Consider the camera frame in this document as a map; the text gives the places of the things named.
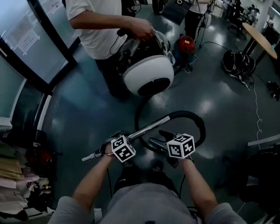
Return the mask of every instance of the table leg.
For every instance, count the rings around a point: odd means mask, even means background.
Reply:
[[[246,53],[247,53],[249,47],[252,45],[253,42],[254,42],[254,38],[252,37],[252,38],[249,40],[247,46],[244,48],[243,54],[246,54]]]
[[[252,43],[252,46],[249,48],[249,50],[247,51],[247,55],[248,56],[250,56],[250,54],[252,53],[252,51],[255,49],[255,47],[257,46],[257,41],[254,41],[253,43]]]
[[[261,55],[257,58],[257,60],[255,61],[255,65],[257,65],[260,61],[261,61],[261,59],[263,59],[263,57],[266,55],[266,51],[263,51],[262,53],[261,53]]]

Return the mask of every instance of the white marker cube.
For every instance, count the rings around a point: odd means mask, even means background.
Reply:
[[[195,151],[193,136],[182,134],[167,142],[167,148],[170,157],[186,158]]]
[[[113,154],[123,163],[124,161],[135,156],[136,151],[129,141],[122,135],[118,139],[111,141]]]

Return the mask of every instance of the dark gray floor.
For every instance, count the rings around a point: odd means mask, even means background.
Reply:
[[[153,27],[167,35],[170,42],[183,33],[179,27],[161,16],[155,16],[151,6],[143,7],[138,17],[148,19]],[[246,41],[237,38],[233,30],[227,30],[229,22],[213,18],[211,26],[205,31],[203,42],[214,41],[234,51],[243,50]],[[200,31],[197,43],[200,43],[204,29]],[[238,211],[243,202],[228,191],[224,185],[233,186],[238,176],[235,168],[222,161],[229,156],[237,164],[246,160],[248,154],[256,152],[248,149],[246,143],[256,139],[257,116],[253,88],[248,91],[236,79],[221,69],[221,58],[225,49],[207,43],[197,49],[198,60],[191,74],[179,73],[170,89],[155,95],[144,108],[140,125],[150,122],[177,110],[189,110],[201,116],[206,126],[206,140],[194,153],[198,170],[215,191],[219,202],[229,202]],[[260,54],[256,48],[252,56]],[[78,66],[63,79],[54,91],[45,118],[43,130],[48,135],[49,146],[63,152],[57,163],[56,200],[71,195],[79,181],[97,161],[83,164],[81,158],[92,153],[104,140],[117,130],[133,132],[134,115],[141,98],[131,96],[126,102],[112,97],[106,87],[95,61],[80,48],[75,54]],[[265,81],[280,81],[268,56],[257,66],[256,71]],[[263,119],[260,126],[263,133],[260,138],[279,134],[278,115],[280,104],[271,98],[267,88],[255,75],[255,87],[258,94],[259,115]],[[197,139],[199,132],[195,125],[185,119],[177,119],[161,129],[172,132],[188,133]],[[135,148],[136,164],[148,170],[160,156],[143,149],[139,143]],[[121,172],[121,164],[115,162],[110,167],[114,185]],[[173,169],[165,163],[164,172],[172,178],[177,189],[183,176],[180,168]],[[187,185],[184,184],[182,200],[191,206]],[[110,201],[107,177],[97,199],[95,207],[106,208]],[[248,223],[261,217],[262,212],[254,203],[247,203],[239,213]]]

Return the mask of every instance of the gray t-shirt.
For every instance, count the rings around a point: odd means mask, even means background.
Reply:
[[[113,196],[108,212],[100,222],[195,224],[188,208],[165,186],[144,183],[120,189]],[[206,224],[246,224],[228,203],[217,206],[205,219]],[[49,224],[92,224],[90,214],[70,197],[62,197]]]

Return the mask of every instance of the metal vacuum wand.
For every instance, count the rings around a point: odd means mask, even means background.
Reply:
[[[139,138],[139,137],[143,136],[144,134],[150,132],[151,130],[154,130],[157,127],[165,124],[166,122],[168,122],[170,120],[171,120],[170,117],[166,116],[166,117],[164,117],[164,118],[162,118],[162,119],[160,119],[160,120],[158,120],[158,121],[156,121],[156,122],[154,122],[154,123],[152,123],[152,124],[142,128],[141,130],[136,131],[136,132],[130,134],[127,137],[127,139],[128,139],[128,141],[132,141],[132,140],[134,140],[136,138]],[[100,156],[102,156],[102,154],[99,152],[99,149],[98,149],[94,153],[88,155],[87,157],[82,158],[82,161],[85,163],[85,162],[88,162],[88,161],[90,161],[90,160],[92,160],[94,158],[100,157]]]

